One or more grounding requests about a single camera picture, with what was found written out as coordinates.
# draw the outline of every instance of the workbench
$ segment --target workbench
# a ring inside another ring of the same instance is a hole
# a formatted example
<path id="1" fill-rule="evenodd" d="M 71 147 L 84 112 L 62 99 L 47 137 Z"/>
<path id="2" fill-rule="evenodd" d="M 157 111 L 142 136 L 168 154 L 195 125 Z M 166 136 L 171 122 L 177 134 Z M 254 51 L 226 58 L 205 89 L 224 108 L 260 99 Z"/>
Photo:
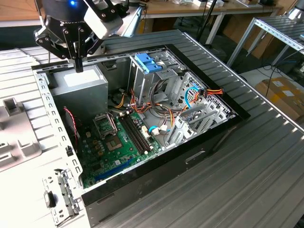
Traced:
<path id="1" fill-rule="evenodd" d="M 304 213 L 300 126 L 186 33 L 172 30 L 105 41 L 108 53 L 170 43 L 224 87 L 251 117 L 214 155 L 97 227 L 293 228 Z M 47 63 L 43 48 L 24 51 Z M 51 62 L 58 60 L 51 55 Z M 43 150 L 41 156 L 0 173 L 0 224 L 5 228 L 54 227 L 42 177 L 64 167 L 65 161 L 30 68 L 37 61 L 19 50 L 0 52 L 0 100 L 15 97 L 23 102 Z M 63 227 L 89 228 L 88 219 L 80 214 Z"/>
<path id="2" fill-rule="evenodd" d="M 271 12 L 271 16 L 275 16 L 281 8 L 281 6 L 261 6 L 248 8 L 234 0 L 230 0 L 230 2 L 225 3 L 223 7 L 214 8 L 212 15 L 215 15 L 217 18 L 206 41 L 206 44 L 212 43 L 225 15 Z M 147 3 L 147 15 L 145 18 L 154 19 L 202 16 L 203 12 L 204 7 L 198 7 L 194 4 L 177 5 L 170 1 L 150 0 Z M 0 27 L 31 25 L 40 25 L 37 12 L 0 6 Z"/>

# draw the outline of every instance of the wooden table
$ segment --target wooden table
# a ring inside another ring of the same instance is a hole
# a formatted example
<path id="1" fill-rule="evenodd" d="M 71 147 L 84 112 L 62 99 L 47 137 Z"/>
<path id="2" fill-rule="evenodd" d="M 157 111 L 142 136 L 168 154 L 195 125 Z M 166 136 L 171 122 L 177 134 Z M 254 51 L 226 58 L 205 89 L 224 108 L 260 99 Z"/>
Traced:
<path id="1" fill-rule="evenodd" d="M 170 1 L 150 0 L 147 3 L 147 7 L 147 19 L 202 16 L 204 12 L 204 7 L 197 7 L 194 4 L 176 5 Z M 217 18 L 206 44 L 212 43 L 225 15 L 271 12 L 271 16 L 275 16 L 281 8 L 282 7 L 280 6 L 248 8 L 234 0 L 230 0 L 230 2 L 225 3 L 223 7 L 215 8 L 213 10 L 212 15 L 216 15 Z M 31 26 L 39 24 L 40 21 L 37 12 L 0 6 L 0 27 Z"/>

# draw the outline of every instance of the corrugated metal surface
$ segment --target corrugated metal surface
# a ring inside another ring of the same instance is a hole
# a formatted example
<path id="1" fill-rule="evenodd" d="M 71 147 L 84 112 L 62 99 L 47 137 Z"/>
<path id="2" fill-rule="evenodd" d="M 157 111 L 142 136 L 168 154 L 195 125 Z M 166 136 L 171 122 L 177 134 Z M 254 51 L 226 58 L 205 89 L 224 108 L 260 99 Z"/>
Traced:
<path id="1" fill-rule="evenodd" d="M 223 86 L 251 118 L 214 156 L 101 227 L 293 227 L 304 213 L 304 142 L 300 130 L 177 30 L 106 41 L 112 53 L 169 43 Z M 45 50 L 34 47 L 25 51 L 41 63 L 47 62 Z M 64 165 L 29 68 L 31 61 L 16 50 L 0 52 L 0 99 L 14 96 L 25 102 L 44 150 L 41 156 L 0 173 L 0 224 L 4 227 L 53 226 L 43 200 L 41 177 L 47 170 Z M 66 226 L 89 227 L 85 216 Z"/>

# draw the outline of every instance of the metal latch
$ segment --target metal latch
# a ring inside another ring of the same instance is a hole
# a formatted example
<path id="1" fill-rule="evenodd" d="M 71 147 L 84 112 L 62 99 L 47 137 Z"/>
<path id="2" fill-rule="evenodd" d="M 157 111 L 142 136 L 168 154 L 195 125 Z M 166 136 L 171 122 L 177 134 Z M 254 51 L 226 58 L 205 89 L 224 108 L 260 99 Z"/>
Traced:
<path id="1" fill-rule="evenodd" d="M 75 198 L 72 194 L 72 190 L 76 188 L 76 182 L 69 169 L 54 170 L 42 181 L 45 188 L 44 199 L 47 207 L 51 208 L 55 226 L 58 227 L 77 216 L 84 208 L 81 198 Z"/>

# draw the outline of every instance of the chip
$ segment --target chip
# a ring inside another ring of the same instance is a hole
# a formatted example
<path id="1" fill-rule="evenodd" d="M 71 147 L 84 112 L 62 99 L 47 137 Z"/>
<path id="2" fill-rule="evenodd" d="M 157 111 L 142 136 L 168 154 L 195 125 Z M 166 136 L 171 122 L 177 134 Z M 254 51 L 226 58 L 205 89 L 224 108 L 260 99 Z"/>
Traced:
<path id="1" fill-rule="evenodd" d="M 93 171 L 97 171 L 97 170 L 99 170 L 101 168 L 101 165 L 100 164 L 96 164 L 96 165 L 93 165 L 92 168 L 93 168 Z"/>
<path id="2" fill-rule="evenodd" d="M 106 138 L 105 139 L 105 144 L 106 144 L 109 151 L 116 150 L 116 149 L 121 148 L 123 146 L 122 142 L 119 140 L 117 135 Z"/>

